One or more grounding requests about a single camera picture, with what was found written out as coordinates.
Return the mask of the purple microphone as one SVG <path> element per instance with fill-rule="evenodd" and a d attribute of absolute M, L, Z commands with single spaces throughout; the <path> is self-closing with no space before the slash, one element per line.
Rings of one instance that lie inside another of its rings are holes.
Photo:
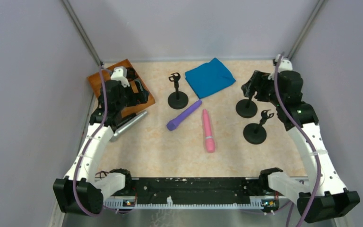
<path fill-rule="evenodd" d="M 169 131 L 175 130 L 188 116 L 190 116 L 195 110 L 197 110 L 202 105 L 202 100 L 198 100 L 185 109 L 181 114 L 179 114 L 174 119 L 170 120 L 166 127 Z"/>

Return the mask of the pink microphone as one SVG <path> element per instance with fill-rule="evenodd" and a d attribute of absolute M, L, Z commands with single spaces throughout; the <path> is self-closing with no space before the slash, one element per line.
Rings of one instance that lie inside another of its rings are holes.
<path fill-rule="evenodd" d="M 214 153 L 216 146 L 215 146 L 215 140 L 212 135 L 211 122 L 207 109 L 203 109 L 202 111 L 202 120 L 203 120 L 204 134 L 205 134 L 204 143 L 206 151 L 208 153 Z"/>

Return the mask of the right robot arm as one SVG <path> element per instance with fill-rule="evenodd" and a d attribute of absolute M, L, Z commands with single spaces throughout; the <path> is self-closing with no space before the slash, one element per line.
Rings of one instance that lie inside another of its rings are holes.
<path fill-rule="evenodd" d="M 268 191 L 281 193 L 297 206 L 300 222 L 341 218 L 359 204 L 360 196 L 337 174 L 323 143 L 316 112 L 302 100 L 302 87 L 300 73 L 293 70 L 276 75 L 256 70 L 242 86 L 247 101 L 257 99 L 274 105 L 300 153 L 309 183 L 299 183 L 279 168 L 262 170 L 260 179 Z"/>

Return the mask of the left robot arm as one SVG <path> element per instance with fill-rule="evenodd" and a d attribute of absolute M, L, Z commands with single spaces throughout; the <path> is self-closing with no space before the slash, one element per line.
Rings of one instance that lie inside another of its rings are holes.
<path fill-rule="evenodd" d="M 146 110 L 130 117 L 122 117 L 121 112 L 126 107 L 146 103 L 148 91 L 138 81 L 138 92 L 135 93 L 127 79 L 127 68 L 123 66 L 111 70 L 109 80 L 104 79 L 103 70 L 99 70 L 102 87 L 98 107 L 90 116 L 83 145 L 65 176 L 53 183 L 53 191 L 63 213 L 96 217 L 103 211 L 104 201 L 125 189 L 131 180 L 126 170 L 110 171 L 99 181 L 95 180 L 95 176 L 108 143 L 115 142 L 147 116 Z"/>

